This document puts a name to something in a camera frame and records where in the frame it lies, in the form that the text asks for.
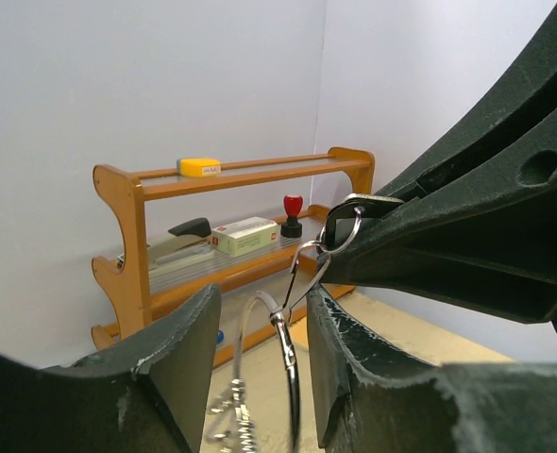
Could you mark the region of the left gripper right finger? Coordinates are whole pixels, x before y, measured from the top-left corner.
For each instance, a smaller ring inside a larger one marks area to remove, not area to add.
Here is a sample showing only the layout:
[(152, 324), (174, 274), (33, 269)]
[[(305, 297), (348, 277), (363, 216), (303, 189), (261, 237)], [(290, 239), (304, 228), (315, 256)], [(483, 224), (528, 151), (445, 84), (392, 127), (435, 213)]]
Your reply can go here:
[(557, 452), (557, 363), (434, 366), (307, 296), (312, 394), (328, 452)]

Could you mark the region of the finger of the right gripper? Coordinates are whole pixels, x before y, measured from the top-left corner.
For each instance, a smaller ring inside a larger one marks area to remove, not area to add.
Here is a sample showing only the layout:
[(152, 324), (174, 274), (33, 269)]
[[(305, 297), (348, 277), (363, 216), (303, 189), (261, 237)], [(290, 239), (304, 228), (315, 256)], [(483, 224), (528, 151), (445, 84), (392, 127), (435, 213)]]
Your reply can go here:
[(466, 176), (367, 222), (324, 280), (557, 333), (557, 109)]
[(516, 142), (557, 109), (557, 3), (478, 103), (378, 195), (433, 193)]

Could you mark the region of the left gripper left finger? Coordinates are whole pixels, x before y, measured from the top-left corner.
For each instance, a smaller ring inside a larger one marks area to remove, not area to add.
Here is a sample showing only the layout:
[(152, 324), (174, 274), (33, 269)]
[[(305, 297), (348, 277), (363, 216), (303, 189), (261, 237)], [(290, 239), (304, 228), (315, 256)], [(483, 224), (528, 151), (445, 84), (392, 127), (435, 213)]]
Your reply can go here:
[(211, 384), (221, 290), (69, 367), (0, 355), (0, 452), (196, 452)]

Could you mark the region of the bunch of silver keys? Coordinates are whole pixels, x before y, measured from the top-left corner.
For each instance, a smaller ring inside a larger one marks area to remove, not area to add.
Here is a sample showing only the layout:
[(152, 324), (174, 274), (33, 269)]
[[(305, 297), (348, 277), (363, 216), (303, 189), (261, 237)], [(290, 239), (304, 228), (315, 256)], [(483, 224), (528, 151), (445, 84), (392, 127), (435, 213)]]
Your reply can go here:
[(242, 378), (232, 379), (227, 388), (207, 406), (211, 425), (204, 431), (207, 444), (220, 452), (258, 452), (255, 424), (245, 404), (246, 386)]

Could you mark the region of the large silver keyring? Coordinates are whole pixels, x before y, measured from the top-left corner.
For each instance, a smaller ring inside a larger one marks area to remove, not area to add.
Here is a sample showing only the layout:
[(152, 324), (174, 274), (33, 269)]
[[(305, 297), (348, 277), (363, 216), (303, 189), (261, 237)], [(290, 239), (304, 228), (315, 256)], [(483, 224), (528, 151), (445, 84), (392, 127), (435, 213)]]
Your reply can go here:
[(235, 431), (233, 433), (234, 446), (238, 452), (257, 452), (259, 450), (255, 435), (254, 422), (245, 403), (245, 380), (242, 378), (242, 355), (245, 351), (245, 328), (250, 313), (258, 303), (263, 304), (269, 313), (269, 321), (274, 329), (280, 347), (281, 360), (284, 365), (287, 382), (287, 395), (289, 404), (289, 429), (287, 450), (297, 452), (301, 430), (301, 396), (298, 365), (296, 360), (295, 345), (289, 332), (292, 321), (293, 308), (320, 280), (328, 269), (325, 263), (312, 277), (302, 295), (292, 297), (291, 290), (287, 291), (285, 300), (279, 303), (273, 296), (264, 291), (258, 291), (250, 296), (238, 325), (238, 336), (234, 344), (233, 373), (231, 381), (232, 407), (234, 408)]

